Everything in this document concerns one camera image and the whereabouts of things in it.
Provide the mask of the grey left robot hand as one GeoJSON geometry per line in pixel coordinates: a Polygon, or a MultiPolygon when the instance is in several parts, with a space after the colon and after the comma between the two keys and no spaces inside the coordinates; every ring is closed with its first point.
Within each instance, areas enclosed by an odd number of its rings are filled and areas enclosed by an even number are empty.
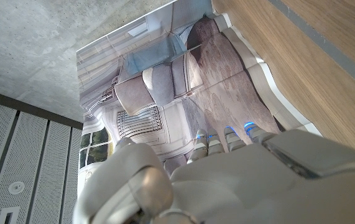
{"type": "Polygon", "coordinates": [[[122,138],[84,186],[74,223],[355,223],[355,150],[299,129],[248,122],[199,130],[184,166],[167,174],[147,144],[122,138]]]}

